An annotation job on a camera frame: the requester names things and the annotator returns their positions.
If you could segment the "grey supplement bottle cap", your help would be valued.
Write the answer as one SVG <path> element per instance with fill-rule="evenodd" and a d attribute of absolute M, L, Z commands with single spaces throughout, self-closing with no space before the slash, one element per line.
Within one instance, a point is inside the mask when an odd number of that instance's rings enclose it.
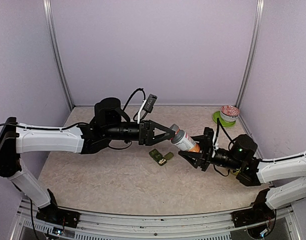
<path fill-rule="evenodd" d="M 177 124 L 172 124 L 170 127 L 169 127 L 170 130 L 174 131 L 176 134 L 180 131 L 180 127 L 177 125 Z"/>

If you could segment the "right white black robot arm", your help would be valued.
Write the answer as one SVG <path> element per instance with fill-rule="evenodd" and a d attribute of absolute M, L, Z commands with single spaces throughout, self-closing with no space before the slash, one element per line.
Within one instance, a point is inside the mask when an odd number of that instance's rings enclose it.
<path fill-rule="evenodd" d="M 249 210 L 249 218 L 259 222 L 269 211 L 306 198 L 306 150 L 291 156 L 260 159 L 254 156 L 257 144 L 251 137 L 241 134 L 229 149 L 216 148 L 211 135 L 193 137 L 199 152 L 179 151 L 179 155 L 194 168 L 206 171 L 209 165 L 236 171 L 236 179 L 246 187 L 256 187 L 283 179 L 291 179 L 279 187 L 260 191 Z"/>

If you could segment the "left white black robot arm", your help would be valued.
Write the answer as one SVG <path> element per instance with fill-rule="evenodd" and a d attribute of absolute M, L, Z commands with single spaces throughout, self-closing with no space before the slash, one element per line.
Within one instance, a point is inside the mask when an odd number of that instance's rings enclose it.
<path fill-rule="evenodd" d="M 115 97 L 95 104 L 90 123 L 78 122 L 67 127 L 34 126 L 9 117 L 0 127 L 0 177 L 9 179 L 54 223 L 63 218 L 63 211 L 51 191 L 45 190 L 21 162 L 21 154 L 70 152 L 90 155 L 109 147 L 112 140 L 153 146 L 175 136 L 173 130 L 152 120 L 131 121 L 121 101 Z"/>

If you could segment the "orange grey-capped supplement bottle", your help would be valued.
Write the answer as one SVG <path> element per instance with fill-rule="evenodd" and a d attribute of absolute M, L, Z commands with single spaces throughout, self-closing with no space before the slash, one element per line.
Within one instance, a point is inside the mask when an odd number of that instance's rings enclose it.
<path fill-rule="evenodd" d="M 175 145 L 180 151 L 196 152 L 200 151 L 200 146 L 182 129 L 175 132 L 171 143 Z"/>

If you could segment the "green weekly pill organizer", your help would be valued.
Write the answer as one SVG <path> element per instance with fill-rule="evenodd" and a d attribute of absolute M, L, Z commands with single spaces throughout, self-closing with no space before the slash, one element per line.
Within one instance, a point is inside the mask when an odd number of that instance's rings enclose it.
<path fill-rule="evenodd" d="M 162 155 L 156 148 L 149 152 L 149 156 L 159 165 L 165 165 L 169 160 L 174 157 L 172 152 L 168 152 L 165 155 Z"/>

